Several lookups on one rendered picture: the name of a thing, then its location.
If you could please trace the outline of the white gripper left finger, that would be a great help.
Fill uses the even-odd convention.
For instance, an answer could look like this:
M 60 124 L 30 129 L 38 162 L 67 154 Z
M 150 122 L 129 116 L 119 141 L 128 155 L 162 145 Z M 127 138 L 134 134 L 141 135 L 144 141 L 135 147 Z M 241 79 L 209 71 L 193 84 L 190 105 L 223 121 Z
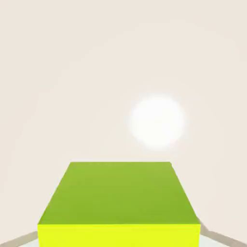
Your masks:
M 13 240 L 0 244 L 0 247 L 20 247 L 38 238 L 38 232 L 34 231 Z

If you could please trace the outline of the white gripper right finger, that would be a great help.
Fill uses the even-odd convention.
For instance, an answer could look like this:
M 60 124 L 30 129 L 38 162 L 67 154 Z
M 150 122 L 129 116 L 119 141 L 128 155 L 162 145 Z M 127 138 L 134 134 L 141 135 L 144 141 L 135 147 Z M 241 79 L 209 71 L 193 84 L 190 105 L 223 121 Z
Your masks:
M 210 231 L 202 222 L 200 223 L 200 247 L 247 247 L 246 243 Z

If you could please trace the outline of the small lime yellow cube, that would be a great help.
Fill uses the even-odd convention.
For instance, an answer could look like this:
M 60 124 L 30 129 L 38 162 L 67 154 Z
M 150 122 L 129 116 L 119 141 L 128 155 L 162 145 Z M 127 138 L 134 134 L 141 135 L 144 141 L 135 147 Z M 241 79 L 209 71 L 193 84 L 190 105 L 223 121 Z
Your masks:
M 169 162 L 71 163 L 39 247 L 199 247 L 201 224 Z

